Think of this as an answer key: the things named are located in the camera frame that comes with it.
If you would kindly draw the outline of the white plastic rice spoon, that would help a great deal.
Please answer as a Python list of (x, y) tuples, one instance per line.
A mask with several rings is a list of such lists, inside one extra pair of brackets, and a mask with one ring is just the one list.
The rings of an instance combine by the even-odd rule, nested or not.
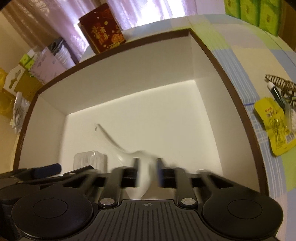
[(130, 199), (156, 200), (158, 197), (157, 157), (143, 150), (126, 151), (113, 140), (100, 124), (95, 126), (95, 131), (121, 166), (131, 167), (134, 160), (138, 159), (136, 186), (125, 189), (127, 196)]

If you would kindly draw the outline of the yellow snack pouch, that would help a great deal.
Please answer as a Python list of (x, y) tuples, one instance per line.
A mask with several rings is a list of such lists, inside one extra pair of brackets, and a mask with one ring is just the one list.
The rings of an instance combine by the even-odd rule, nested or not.
[(255, 102), (254, 108), (263, 121), (275, 156), (280, 156), (295, 146), (295, 134), (287, 127), (287, 118), (278, 103), (265, 97)]

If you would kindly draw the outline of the clear plastic cotton swab case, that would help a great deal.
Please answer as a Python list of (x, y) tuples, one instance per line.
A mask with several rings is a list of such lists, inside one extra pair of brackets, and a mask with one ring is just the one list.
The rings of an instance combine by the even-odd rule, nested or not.
[(98, 151), (78, 153), (74, 156), (73, 169), (92, 166), (101, 173), (107, 172), (107, 156)]

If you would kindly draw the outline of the green tissue pack bundle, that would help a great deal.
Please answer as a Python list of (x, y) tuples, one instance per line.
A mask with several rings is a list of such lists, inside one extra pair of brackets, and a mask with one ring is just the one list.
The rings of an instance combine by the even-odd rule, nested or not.
[(241, 19), (274, 36), (278, 36), (282, 1), (224, 0), (224, 6), (226, 15)]

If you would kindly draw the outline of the brown cardboard box white inside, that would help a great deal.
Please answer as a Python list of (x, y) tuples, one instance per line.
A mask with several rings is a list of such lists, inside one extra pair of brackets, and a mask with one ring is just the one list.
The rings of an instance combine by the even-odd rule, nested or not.
[(237, 90), (189, 29), (123, 44), (65, 71), (35, 95), (14, 168), (100, 151), (121, 164), (97, 128), (129, 152), (146, 151), (189, 172), (207, 169), (268, 194), (263, 157)]

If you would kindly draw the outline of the brown cardboard carton white insert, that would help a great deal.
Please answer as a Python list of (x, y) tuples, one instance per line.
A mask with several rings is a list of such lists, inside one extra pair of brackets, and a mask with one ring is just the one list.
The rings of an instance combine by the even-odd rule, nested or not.
[(36, 77), (21, 65), (13, 68), (5, 78), (4, 89), (16, 96), (18, 92), (22, 93), (23, 98), (32, 101), (36, 92), (43, 87)]

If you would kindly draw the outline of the dark red gift box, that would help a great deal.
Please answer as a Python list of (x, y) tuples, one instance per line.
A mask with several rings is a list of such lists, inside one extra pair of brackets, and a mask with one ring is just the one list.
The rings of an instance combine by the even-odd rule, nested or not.
[(107, 3), (79, 18), (79, 24), (95, 54), (113, 49), (126, 42)]

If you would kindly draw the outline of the checked pastel tablecloth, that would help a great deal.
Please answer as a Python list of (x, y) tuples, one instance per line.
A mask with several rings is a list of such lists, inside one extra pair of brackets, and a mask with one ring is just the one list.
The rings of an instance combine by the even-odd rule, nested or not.
[(295, 205), (295, 149), (275, 157), (254, 103), (271, 93), (265, 76), (295, 81), (295, 52), (279, 37), (228, 15), (195, 15), (162, 20), (123, 32), (126, 40), (192, 29), (222, 65), (247, 111), (267, 172), (269, 195), (283, 208)]

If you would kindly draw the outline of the dark green lip gel tube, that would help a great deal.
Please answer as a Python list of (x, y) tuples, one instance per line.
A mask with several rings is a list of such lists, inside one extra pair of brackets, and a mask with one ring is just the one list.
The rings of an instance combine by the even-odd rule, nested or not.
[(281, 93), (279, 92), (279, 90), (276, 88), (276, 86), (269, 81), (267, 83), (267, 87), (269, 89), (269, 91), (272, 93), (274, 99), (276, 100), (276, 102), (278, 103), (278, 105), (285, 110), (285, 100), (283, 99), (283, 97), (281, 96)]

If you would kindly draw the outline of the pink paper bag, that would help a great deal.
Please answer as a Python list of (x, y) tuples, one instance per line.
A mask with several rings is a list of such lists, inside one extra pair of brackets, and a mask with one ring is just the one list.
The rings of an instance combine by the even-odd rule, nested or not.
[(41, 51), (30, 68), (30, 72), (45, 85), (63, 72), (66, 68), (46, 47)]

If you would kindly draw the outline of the purple curtain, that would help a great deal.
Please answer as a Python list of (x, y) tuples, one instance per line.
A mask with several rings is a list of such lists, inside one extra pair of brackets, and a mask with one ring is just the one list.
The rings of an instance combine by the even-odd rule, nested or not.
[(79, 18), (108, 4), (121, 30), (197, 14), (195, 1), (1, 1), (1, 14), (30, 47), (62, 37), (77, 58), (88, 43)]

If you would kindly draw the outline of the white plastic bucket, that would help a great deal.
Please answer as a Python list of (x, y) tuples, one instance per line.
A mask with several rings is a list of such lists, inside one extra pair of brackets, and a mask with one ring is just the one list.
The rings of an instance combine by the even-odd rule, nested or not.
[(56, 52), (55, 57), (64, 66), (65, 69), (70, 69), (75, 66), (70, 52), (64, 45), (60, 46), (60, 49)]

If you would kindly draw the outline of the crumpled silver plastic bag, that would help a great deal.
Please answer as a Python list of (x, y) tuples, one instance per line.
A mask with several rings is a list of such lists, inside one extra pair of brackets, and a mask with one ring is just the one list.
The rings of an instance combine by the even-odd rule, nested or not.
[(31, 103), (23, 97), (21, 92), (16, 93), (16, 99), (13, 106), (13, 117), (10, 122), (11, 127), (16, 134), (21, 132), (30, 104)]

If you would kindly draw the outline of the brown striped hair claw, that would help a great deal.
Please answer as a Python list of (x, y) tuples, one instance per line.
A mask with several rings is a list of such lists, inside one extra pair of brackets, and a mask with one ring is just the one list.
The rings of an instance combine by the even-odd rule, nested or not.
[(280, 89), (281, 96), (289, 104), (295, 105), (296, 85), (294, 82), (270, 74), (265, 75), (265, 81), (272, 82), (277, 88)]

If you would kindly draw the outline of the yellow plastic bag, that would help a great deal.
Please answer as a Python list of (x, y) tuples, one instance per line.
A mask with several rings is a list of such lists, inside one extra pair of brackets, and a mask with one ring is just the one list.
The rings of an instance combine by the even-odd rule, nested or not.
[(0, 79), (1, 79), (1, 94), (0, 94), (0, 104), (1, 104), (1, 115), (8, 119), (13, 117), (13, 107), (15, 104), (15, 96), (4, 89), (5, 80), (8, 73), (6, 73), (1, 68)]

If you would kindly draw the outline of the small green tissue boxes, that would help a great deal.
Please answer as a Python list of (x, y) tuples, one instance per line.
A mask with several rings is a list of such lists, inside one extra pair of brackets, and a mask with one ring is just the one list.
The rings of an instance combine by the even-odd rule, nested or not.
[(33, 49), (30, 49), (26, 54), (22, 56), (20, 59), (19, 64), (27, 69), (30, 70), (32, 66), (34, 65), (35, 61), (39, 57), (40, 51), (34, 51)]

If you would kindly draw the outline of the bag of cotton swabs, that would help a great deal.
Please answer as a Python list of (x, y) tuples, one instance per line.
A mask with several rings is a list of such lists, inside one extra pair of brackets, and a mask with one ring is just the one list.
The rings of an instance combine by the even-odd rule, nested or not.
[(287, 128), (295, 133), (296, 132), (296, 112), (295, 108), (289, 103), (285, 103), (285, 119), (287, 123)]

